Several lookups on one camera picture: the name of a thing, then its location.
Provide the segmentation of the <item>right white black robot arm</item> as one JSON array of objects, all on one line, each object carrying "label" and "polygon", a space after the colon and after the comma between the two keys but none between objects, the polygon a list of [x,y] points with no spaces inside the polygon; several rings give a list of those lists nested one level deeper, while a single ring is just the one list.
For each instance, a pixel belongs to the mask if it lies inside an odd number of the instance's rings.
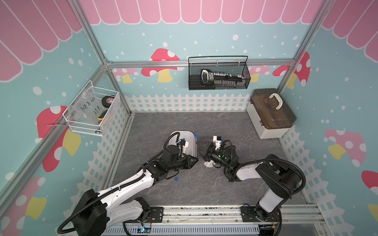
[{"label": "right white black robot arm", "polygon": [[220,145],[205,143],[199,153],[204,161],[223,168],[224,176],[231,183],[262,179],[267,184],[266,193],[250,207],[250,215],[260,222],[269,221],[272,215],[279,216],[280,206],[306,185],[306,176],[297,165],[274,154],[240,163],[236,146],[229,140]]}]

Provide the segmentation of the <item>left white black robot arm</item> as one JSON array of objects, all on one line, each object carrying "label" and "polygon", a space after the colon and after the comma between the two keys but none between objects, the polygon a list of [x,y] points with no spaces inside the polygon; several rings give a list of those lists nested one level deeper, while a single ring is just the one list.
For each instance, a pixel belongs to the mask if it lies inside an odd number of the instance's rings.
[{"label": "left white black robot arm", "polygon": [[190,131],[173,132],[161,151],[132,177],[108,189],[86,191],[57,234],[100,236],[107,228],[125,221],[147,221],[152,214],[150,205],[141,197],[129,203],[126,200],[158,182],[176,178],[181,170],[191,169],[198,162],[196,141],[197,136]]}]

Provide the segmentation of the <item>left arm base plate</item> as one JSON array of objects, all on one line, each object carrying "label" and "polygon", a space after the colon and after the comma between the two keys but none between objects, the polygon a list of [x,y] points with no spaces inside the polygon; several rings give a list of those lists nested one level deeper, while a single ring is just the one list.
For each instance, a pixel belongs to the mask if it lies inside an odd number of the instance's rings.
[{"label": "left arm base plate", "polygon": [[122,222],[126,223],[161,223],[164,213],[163,207],[151,207],[142,209],[134,207],[127,211],[126,218]]}]

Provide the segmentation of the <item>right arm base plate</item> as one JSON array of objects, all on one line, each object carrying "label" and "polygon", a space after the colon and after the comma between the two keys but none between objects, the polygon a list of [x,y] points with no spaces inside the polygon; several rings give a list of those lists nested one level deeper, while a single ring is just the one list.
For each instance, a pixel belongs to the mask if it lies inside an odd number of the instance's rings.
[{"label": "right arm base plate", "polygon": [[277,208],[266,212],[260,206],[243,205],[240,211],[243,222],[279,222],[282,218]]}]

